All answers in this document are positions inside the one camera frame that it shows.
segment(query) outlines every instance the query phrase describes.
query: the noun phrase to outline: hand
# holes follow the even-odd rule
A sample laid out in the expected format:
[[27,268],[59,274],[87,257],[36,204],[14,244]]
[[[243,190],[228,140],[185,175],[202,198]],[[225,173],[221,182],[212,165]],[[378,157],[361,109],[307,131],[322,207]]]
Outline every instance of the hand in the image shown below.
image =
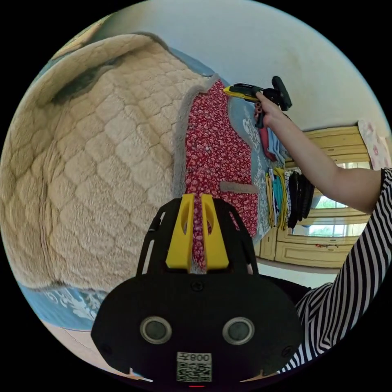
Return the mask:
[[263,125],[274,130],[280,124],[287,122],[288,117],[281,111],[280,107],[266,98],[262,93],[256,93],[258,102],[255,103],[254,118],[257,121],[261,111],[264,113]]

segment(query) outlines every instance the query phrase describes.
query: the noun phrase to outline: white floral pattern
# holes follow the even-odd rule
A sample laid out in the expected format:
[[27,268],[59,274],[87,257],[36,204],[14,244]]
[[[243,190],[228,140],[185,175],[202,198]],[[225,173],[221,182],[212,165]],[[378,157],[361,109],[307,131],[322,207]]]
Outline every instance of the white floral pattern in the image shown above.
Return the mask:
[[75,291],[72,291],[73,293],[69,289],[52,290],[44,295],[54,304],[70,309],[80,318],[94,321],[105,294],[79,291],[78,295],[74,296]]

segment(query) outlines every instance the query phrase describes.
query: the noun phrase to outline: wooden cabinet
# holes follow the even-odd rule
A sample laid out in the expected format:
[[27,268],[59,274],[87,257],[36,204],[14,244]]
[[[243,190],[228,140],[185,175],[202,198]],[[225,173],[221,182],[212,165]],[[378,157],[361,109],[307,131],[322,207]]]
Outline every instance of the wooden cabinet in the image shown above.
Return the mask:
[[[370,168],[370,158],[357,127],[322,129],[306,135],[337,165]],[[295,162],[286,160],[286,168],[296,168]],[[368,215],[330,200],[316,189],[308,217],[294,229],[272,228],[255,252],[267,260],[340,268],[368,219]]]

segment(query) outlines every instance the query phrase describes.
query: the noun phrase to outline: black and white striped sleeve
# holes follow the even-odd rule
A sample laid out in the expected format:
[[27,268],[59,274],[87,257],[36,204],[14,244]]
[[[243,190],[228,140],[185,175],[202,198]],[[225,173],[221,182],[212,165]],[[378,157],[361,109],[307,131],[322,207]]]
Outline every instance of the black and white striped sleeve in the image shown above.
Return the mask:
[[383,169],[380,198],[335,281],[310,290],[297,304],[305,339],[280,372],[323,354],[355,326],[385,278],[391,248],[392,169]]

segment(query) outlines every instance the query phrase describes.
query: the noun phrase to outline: label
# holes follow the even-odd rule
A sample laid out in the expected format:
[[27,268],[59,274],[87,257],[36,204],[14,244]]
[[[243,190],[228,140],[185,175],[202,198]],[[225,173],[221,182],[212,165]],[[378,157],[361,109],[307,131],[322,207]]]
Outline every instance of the label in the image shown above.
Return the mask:
[[208,383],[212,381],[212,355],[208,353],[178,352],[177,381]]

